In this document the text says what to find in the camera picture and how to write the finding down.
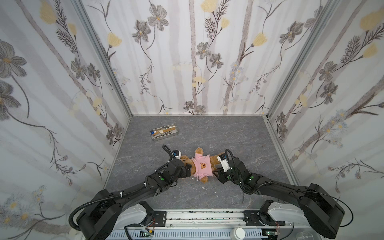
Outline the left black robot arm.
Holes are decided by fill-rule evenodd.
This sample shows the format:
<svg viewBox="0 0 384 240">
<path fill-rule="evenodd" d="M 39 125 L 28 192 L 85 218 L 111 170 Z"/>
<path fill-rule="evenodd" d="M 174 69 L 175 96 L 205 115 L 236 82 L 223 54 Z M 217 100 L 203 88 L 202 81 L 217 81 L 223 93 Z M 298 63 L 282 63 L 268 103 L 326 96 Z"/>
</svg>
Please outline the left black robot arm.
<svg viewBox="0 0 384 240">
<path fill-rule="evenodd" d="M 189 178 L 191 169 L 191 165 L 173 159 L 146 176 L 143 183 L 112 193 L 99 191 L 91 201 L 71 212 L 69 225 L 82 232 L 87 240 L 105 240 L 123 211 L 167 191 L 178 179 Z"/>
</svg>

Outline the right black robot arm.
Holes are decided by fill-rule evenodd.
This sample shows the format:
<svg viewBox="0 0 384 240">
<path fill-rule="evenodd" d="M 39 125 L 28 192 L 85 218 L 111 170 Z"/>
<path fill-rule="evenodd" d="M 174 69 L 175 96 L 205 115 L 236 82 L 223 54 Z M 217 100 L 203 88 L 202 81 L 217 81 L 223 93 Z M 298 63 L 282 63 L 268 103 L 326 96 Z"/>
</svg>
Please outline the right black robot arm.
<svg viewBox="0 0 384 240">
<path fill-rule="evenodd" d="M 335 239 L 343 217 L 344 209 L 337 198 L 327 194 L 316 184 L 295 186 L 271 180 L 263 175 L 251 173 L 240 159 L 226 154 L 217 157 L 220 167 L 215 173 L 221 183 L 231 181 L 247 195 L 270 196 L 296 206 L 304 212 L 310 227 L 328 239 Z"/>
</svg>

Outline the pink fleece bear hoodie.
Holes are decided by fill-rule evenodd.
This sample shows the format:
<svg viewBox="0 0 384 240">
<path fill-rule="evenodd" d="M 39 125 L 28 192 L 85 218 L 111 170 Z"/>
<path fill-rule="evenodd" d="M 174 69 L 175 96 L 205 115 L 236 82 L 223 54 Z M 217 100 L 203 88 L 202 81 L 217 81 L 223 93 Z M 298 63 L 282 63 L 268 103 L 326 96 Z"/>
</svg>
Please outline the pink fleece bear hoodie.
<svg viewBox="0 0 384 240">
<path fill-rule="evenodd" d="M 211 166 L 211 156 L 203 156 L 202 154 L 195 153 L 192 158 L 196 171 L 193 174 L 199 181 L 206 183 L 209 177 L 213 176 L 213 170 Z"/>
</svg>

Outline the brown teddy bear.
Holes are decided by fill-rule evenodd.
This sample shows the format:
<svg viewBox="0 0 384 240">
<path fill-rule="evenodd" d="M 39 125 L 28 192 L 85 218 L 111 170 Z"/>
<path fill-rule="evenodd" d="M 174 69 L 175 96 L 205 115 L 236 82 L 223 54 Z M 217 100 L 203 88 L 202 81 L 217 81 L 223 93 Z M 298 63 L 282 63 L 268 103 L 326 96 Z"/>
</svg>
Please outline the brown teddy bear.
<svg viewBox="0 0 384 240">
<path fill-rule="evenodd" d="M 190 159 L 188 156 L 183 155 L 181 156 L 181 161 L 185 166 L 190 165 L 191 175 L 205 184 L 208 182 L 209 177 L 214 176 L 214 171 L 217 170 L 216 166 L 220 164 L 219 156 L 204 155 L 203 149 L 197 148 L 193 158 Z"/>
</svg>

